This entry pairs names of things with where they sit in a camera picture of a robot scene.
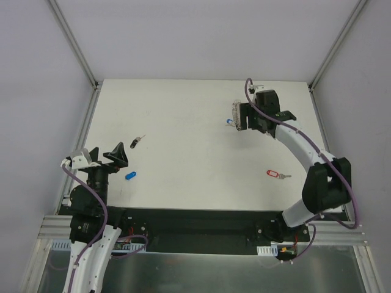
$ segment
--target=key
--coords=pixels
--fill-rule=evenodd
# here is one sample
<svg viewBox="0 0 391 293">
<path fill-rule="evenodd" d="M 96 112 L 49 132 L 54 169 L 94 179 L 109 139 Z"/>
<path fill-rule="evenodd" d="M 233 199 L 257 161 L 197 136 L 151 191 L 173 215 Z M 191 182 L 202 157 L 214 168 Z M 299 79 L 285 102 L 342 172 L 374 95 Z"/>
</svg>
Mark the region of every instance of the key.
<svg viewBox="0 0 391 293">
<path fill-rule="evenodd" d="M 287 178 L 287 177 L 292 177 L 292 175 L 284 175 L 284 174 L 280 174 L 279 175 L 279 179 L 284 179 L 284 178 Z"/>
<path fill-rule="evenodd" d="M 142 137 L 137 136 L 137 137 L 133 140 L 132 144 L 130 145 L 130 148 L 134 148 L 134 147 L 138 144 L 138 142 L 139 142 L 144 136 L 145 136 L 145 134 L 144 134 Z"/>
</svg>

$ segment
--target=purple cable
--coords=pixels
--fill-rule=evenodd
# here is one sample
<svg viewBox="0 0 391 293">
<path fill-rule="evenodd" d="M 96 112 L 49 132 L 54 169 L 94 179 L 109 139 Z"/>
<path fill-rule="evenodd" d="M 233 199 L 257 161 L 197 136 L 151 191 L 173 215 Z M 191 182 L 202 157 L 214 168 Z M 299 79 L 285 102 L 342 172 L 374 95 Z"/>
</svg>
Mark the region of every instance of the purple cable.
<svg viewBox="0 0 391 293">
<path fill-rule="evenodd" d="M 312 218 L 309 218 L 307 221 L 305 221 L 305 223 L 308 224 L 308 223 L 310 223 L 310 222 L 312 222 L 312 221 L 317 220 L 317 219 L 320 218 L 320 217 L 321 217 L 321 214 L 316 214 L 316 215 L 314 215 Z"/>
<path fill-rule="evenodd" d="M 129 252 L 129 253 L 125 254 L 125 255 L 120 255 L 120 256 L 114 256 L 113 255 L 112 256 L 113 258 L 115 258 L 115 259 L 127 258 L 128 256 L 134 255 L 137 252 L 143 250 L 148 245 L 148 238 L 145 237 L 144 235 L 130 235 L 130 236 L 125 236 L 125 237 L 118 238 L 118 240 L 120 241 L 120 240 L 129 239 L 129 238 L 143 238 L 145 240 L 145 244 L 141 248 L 138 248 L 135 251 Z"/>
<path fill-rule="evenodd" d="M 346 179 L 342 176 L 342 174 L 334 167 L 333 164 L 331 164 L 331 162 L 328 160 L 328 158 L 321 152 L 321 150 L 317 147 L 317 145 L 302 131 L 298 130 L 298 128 L 292 126 L 292 125 L 289 125 L 289 124 L 286 124 L 284 122 L 281 122 L 281 121 L 278 121 L 277 119 L 274 119 L 268 115 L 266 115 L 265 113 L 263 113 L 260 109 L 258 109 L 258 107 L 251 101 L 250 99 L 250 96 L 247 92 L 247 87 L 249 85 L 249 82 L 250 84 L 252 85 L 252 79 L 251 78 L 247 78 L 246 80 L 246 83 L 244 85 L 244 93 L 246 94 L 246 98 L 249 102 L 249 104 L 251 105 L 251 107 L 254 108 L 254 110 L 256 110 L 261 116 L 265 117 L 266 119 L 274 122 L 274 123 L 277 123 L 279 125 L 282 125 L 282 126 L 285 126 L 287 128 L 290 128 L 292 129 L 293 131 L 295 131 L 296 133 L 300 134 L 301 136 L 303 136 L 303 138 L 308 141 L 308 143 L 311 145 L 311 147 L 313 147 L 313 149 L 318 153 L 318 155 L 326 162 L 326 164 L 331 168 L 331 170 L 338 176 L 338 178 L 341 180 L 341 182 L 343 183 L 343 185 L 345 186 L 346 190 L 348 191 L 349 193 L 349 196 L 350 196 L 350 199 L 352 200 L 352 204 L 353 204 L 353 210 L 354 210 L 354 224 L 353 226 L 351 225 L 347 225 L 345 223 L 343 223 L 341 220 L 337 219 L 336 217 L 334 217 L 333 215 L 327 215 L 328 217 L 330 217 L 331 219 L 335 220 L 336 222 L 338 222 L 339 224 L 341 224 L 342 226 L 346 227 L 347 229 L 356 229 L 358 226 L 359 226 L 359 210 L 358 210 L 358 207 L 357 207 L 357 200 L 356 200 L 356 197 L 354 196 L 354 193 L 353 193 L 353 190 L 352 188 L 350 187 L 349 183 L 346 181 Z"/>
<path fill-rule="evenodd" d="M 91 247 L 92 244 L 95 243 L 96 240 L 98 240 L 98 238 L 103 234 L 103 231 L 104 231 L 104 228 L 106 227 L 106 224 L 108 222 L 108 209 L 106 207 L 106 205 L 104 204 L 103 200 L 99 197 L 99 195 L 91 188 L 89 187 L 86 183 L 84 183 L 83 181 L 81 181 L 79 178 L 77 178 L 74 174 L 72 174 L 72 172 L 68 171 L 67 170 L 67 167 L 65 166 L 65 164 L 62 165 L 62 169 L 64 170 L 64 172 L 66 174 L 68 174 L 69 177 L 71 177 L 73 180 L 75 180 L 76 182 L 80 183 L 80 185 L 82 185 L 84 188 L 86 188 L 89 192 L 91 192 L 91 194 L 99 201 L 99 203 L 102 205 L 102 208 L 103 208 L 103 213 L 104 213 L 104 220 L 103 220 L 103 224 L 102 224 L 102 227 L 100 228 L 99 232 L 97 233 L 97 235 L 94 236 L 94 238 L 81 250 L 80 254 L 76 257 L 76 260 L 75 260 L 75 263 L 74 263 L 74 266 L 79 266 L 79 260 L 81 259 L 81 256 L 84 254 L 84 252 L 86 252 L 86 250 Z M 70 277 L 70 280 L 69 280 L 69 286 L 68 286 L 68 293 L 71 292 L 72 290 L 72 283 L 73 283 L 73 279 L 75 278 L 75 273 L 76 273 L 76 267 L 74 267 L 72 269 L 72 273 L 71 273 L 71 277 Z"/>
<path fill-rule="evenodd" d="M 294 259 L 297 259 L 299 257 L 301 257 L 304 253 L 306 253 L 310 247 L 312 246 L 313 244 L 313 241 L 315 240 L 315 236 L 316 236 L 316 226 L 314 224 L 308 224 L 308 226 L 312 226 L 313 228 L 313 234 L 312 234 L 312 238 L 311 238 L 311 241 L 310 243 L 307 245 L 307 247 L 302 251 L 300 252 L 300 254 L 298 254 Z"/>
</svg>

